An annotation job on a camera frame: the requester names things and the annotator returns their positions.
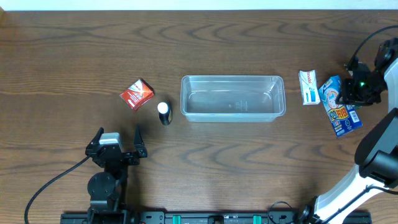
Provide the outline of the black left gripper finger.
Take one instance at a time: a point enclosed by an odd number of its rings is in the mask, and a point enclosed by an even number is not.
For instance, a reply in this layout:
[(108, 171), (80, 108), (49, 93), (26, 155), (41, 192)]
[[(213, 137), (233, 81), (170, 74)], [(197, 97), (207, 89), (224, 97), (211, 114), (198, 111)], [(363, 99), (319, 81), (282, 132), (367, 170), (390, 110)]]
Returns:
[(99, 144), (100, 143), (100, 138), (102, 134), (104, 133), (104, 128), (100, 127), (94, 138), (92, 139), (93, 144)]
[(135, 130), (135, 134), (134, 134), (134, 147), (137, 152), (145, 151), (145, 144), (141, 137), (139, 125), (136, 126), (136, 130)]

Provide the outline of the blue fever patch box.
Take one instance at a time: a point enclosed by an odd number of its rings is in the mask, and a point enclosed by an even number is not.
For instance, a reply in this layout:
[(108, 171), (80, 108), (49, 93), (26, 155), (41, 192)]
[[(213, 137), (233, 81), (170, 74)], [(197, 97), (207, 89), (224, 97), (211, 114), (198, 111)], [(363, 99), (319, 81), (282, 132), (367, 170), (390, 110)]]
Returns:
[(341, 78), (330, 77), (319, 89), (318, 94), (337, 137), (363, 126), (354, 106), (336, 103), (341, 93)]

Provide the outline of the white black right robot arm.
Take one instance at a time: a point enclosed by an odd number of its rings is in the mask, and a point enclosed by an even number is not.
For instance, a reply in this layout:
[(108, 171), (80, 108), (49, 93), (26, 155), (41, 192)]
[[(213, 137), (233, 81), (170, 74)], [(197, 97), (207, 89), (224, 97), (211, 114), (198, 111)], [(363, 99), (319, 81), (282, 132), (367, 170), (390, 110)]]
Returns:
[(362, 203), (397, 187), (397, 39), (383, 42), (375, 69), (352, 56), (346, 65), (351, 78), (342, 81), (336, 103), (371, 106), (388, 92), (387, 115), (363, 138), (354, 155), (354, 167), (330, 191), (306, 205), (297, 223), (343, 223)]

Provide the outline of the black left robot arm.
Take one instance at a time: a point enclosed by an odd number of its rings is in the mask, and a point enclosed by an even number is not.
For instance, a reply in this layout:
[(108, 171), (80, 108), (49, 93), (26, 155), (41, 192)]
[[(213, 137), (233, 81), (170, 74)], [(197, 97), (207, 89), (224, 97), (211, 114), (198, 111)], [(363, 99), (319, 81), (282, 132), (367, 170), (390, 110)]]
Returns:
[(133, 151), (123, 152), (119, 133), (105, 133), (100, 128), (87, 145), (85, 154), (104, 169), (88, 182), (90, 207), (96, 212), (118, 210), (124, 202), (128, 167), (140, 164), (140, 159), (147, 157), (139, 127), (135, 130)]

